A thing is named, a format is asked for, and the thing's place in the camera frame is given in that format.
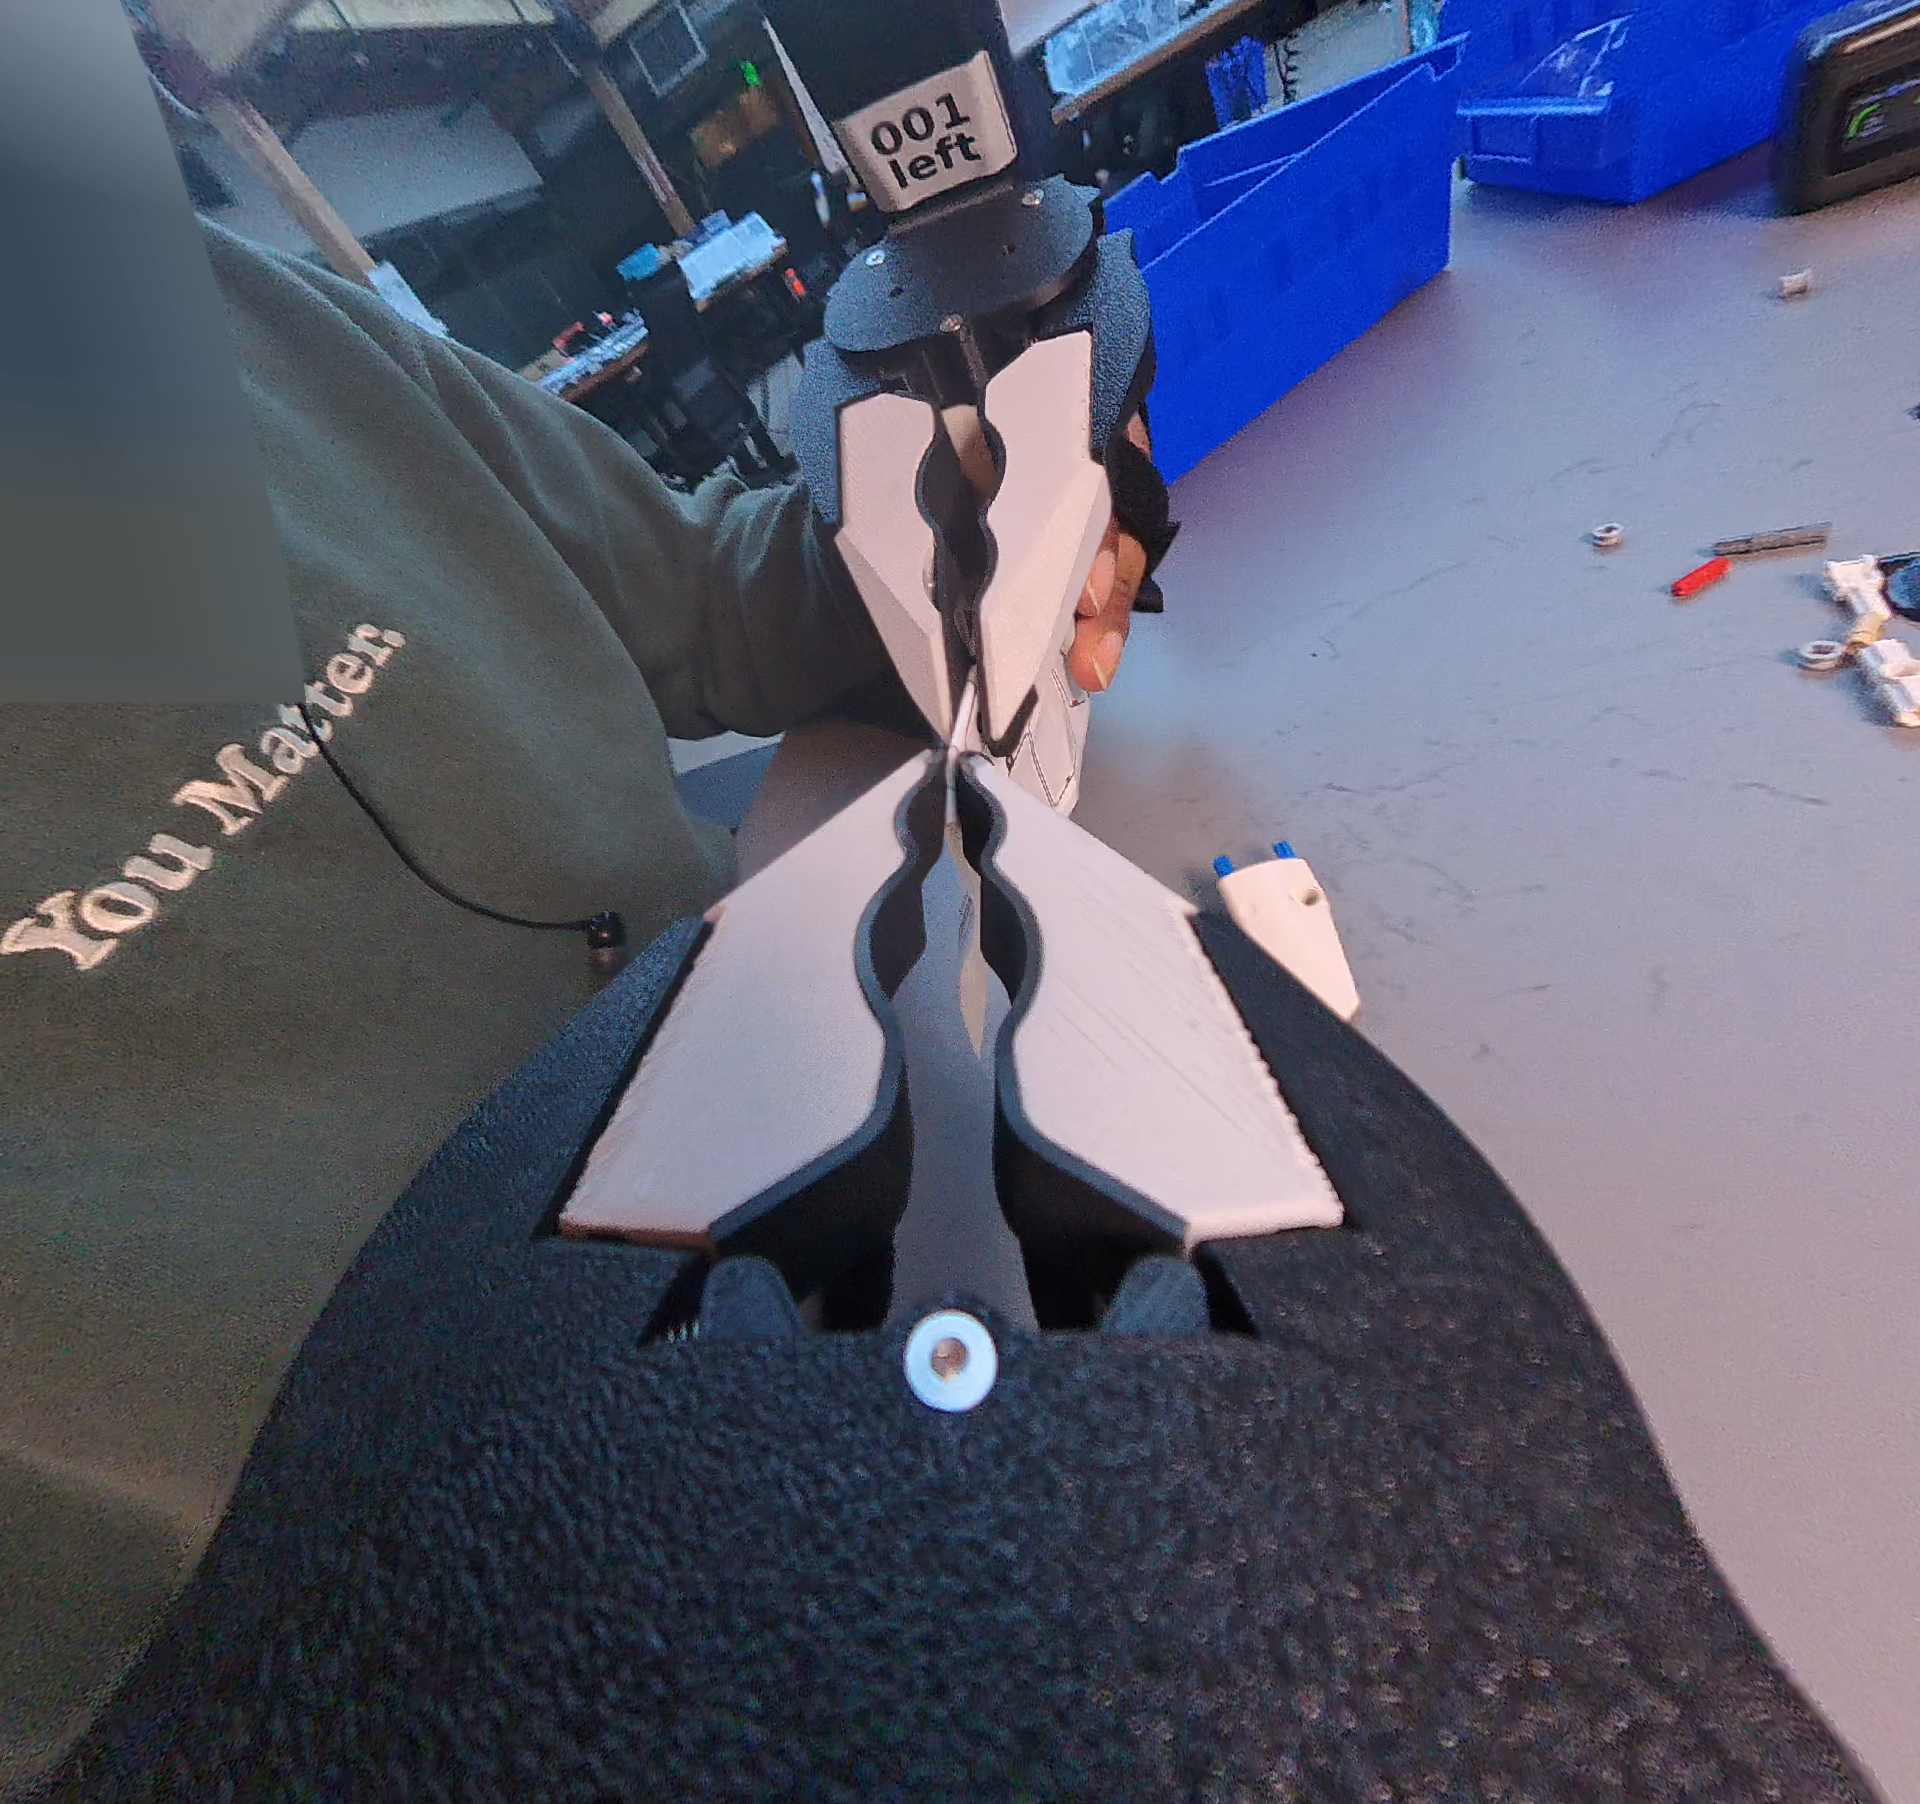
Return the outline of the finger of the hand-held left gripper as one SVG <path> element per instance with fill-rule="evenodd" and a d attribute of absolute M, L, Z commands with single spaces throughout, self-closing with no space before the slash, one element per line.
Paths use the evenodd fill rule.
<path fill-rule="evenodd" d="M 964 473 L 935 407 L 881 393 L 837 414 L 837 546 L 876 633 L 933 735 L 954 727 L 956 658 L 943 600 L 946 526 Z"/>
<path fill-rule="evenodd" d="M 1091 333 L 1027 347 L 986 382 L 978 410 L 1001 459 L 985 512 L 992 572 L 976 606 L 982 735 L 1001 756 L 1027 696 L 1070 646 L 1112 520 L 1108 476 L 1091 451 Z"/>

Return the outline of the background desk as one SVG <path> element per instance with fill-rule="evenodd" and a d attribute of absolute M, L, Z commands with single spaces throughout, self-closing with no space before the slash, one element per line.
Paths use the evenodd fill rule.
<path fill-rule="evenodd" d="M 1219 50 L 1225 40 L 1246 28 L 1252 17 L 1263 12 L 1272 2 L 1273 0 L 1215 0 L 1209 11 L 1178 24 L 1167 38 L 1130 62 L 1119 65 L 1112 74 L 1094 80 L 1083 92 L 1060 98 L 1050 109 L 1050 121 L 1060 128 L 1070 121 L 1091 114 L 1098 106 L 1112 101 L 1119 92 L 1193 52 Z"/>

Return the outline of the blue plastic storage bin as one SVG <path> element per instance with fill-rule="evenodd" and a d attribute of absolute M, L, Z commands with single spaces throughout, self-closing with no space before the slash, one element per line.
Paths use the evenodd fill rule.
<path fill-rule="evenodd" d="M 1743 153 L 1776 124 L 1788 50 L 1854 0 L 1442 0 L 1465 38 L 1456 153 L 1478 185 L 1637 204 Z M 1517 86 L 1553 46 L 1631 14 L 1604 104 L 1529 101 Z"/>

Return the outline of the scattered small lego pieces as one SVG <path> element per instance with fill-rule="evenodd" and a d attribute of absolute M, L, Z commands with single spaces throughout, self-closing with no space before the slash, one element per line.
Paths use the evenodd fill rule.
<path fill-rule="evenodd" d="M 1788 666 L 1916 727 L 1916 287 L 1834 258 L 1686 256 L 1600 369 L 1552 572 L 1626 646 Z"/>

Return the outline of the clear plastic bag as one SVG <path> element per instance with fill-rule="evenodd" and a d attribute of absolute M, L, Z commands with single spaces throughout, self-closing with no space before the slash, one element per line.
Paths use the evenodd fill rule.
<path fill-rule="evenodd" d="M 1631 14 L 1620 14 L 1553 46 L 1525 72 L 1517 96 L 1542 104 L 1609 101 L 1625 62 L 1631 22 Z"/>

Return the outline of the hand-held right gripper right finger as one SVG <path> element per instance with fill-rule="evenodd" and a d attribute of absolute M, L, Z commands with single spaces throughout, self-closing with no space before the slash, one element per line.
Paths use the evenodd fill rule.
<path fill-rule="evenodd" d="M 1142 1259 L 1345 1211 L 1185 897 L 962 763 L 994 1032 L 994 1198 L 1040 1320 L 1096 1320 Z"/>

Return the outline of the black battery pack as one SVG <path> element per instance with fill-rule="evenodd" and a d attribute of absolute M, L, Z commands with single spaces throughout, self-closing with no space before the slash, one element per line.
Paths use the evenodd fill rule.
<path fill-rule="evenodd" d="M 1918 174 L 1918 0 L 1855 0 L 1797 38 L 1773 142 L 1782 213 Z"/>

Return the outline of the white lego panel piece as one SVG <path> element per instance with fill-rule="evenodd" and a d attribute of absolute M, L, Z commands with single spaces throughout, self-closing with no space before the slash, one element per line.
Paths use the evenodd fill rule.
<path fill-rule="evenodd" d="M 1347 1023 L 1357 1019 L 1353 968 L 1332 917 L 1332 901 L 1304 858 L 1236 867 L 1217 882 L 1236 927 Z"/>

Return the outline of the person's left hand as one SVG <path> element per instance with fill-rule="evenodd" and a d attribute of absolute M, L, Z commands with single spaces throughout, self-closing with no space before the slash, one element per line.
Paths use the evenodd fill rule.
<path fill-rule="evenodd" d="M 1079 691 L 1112 685 L 1145 574 L 1142 545 L 1116 518 L 1109 520 L 1074 604 L 1068 676 Z"/>

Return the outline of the long blue plastic bin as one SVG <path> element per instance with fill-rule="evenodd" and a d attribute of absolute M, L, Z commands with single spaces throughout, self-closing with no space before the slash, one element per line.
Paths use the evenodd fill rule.
<path fill-rule="evenodd" d="M 1465 38 L 1185 146 L 1106 204 L 1142 269 L 1165 480 L 1202 462 L 1450 260 Z"/>

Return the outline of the person's left forearm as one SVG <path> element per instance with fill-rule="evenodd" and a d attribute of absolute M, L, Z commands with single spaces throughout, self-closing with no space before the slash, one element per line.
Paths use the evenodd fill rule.
<path fill-rule="evenodd" d="M 606 424 L 493 359 L 481 452 L 636 661 L 673 737 L 778 735 L 819 715 L 913 731 L 852 580 L 802 484 L 674 492 Z"/>

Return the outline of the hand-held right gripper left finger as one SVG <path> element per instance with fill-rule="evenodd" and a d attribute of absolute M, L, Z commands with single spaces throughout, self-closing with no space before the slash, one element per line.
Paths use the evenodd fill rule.
<path fill-rule="evenodd" d="M 940 758 L 919 756 L 710 913 L 564 1237 L 765 1257 L 798 1296 L 891 1251 L 909 1193 L 895 997 L 946 809 Z"/>

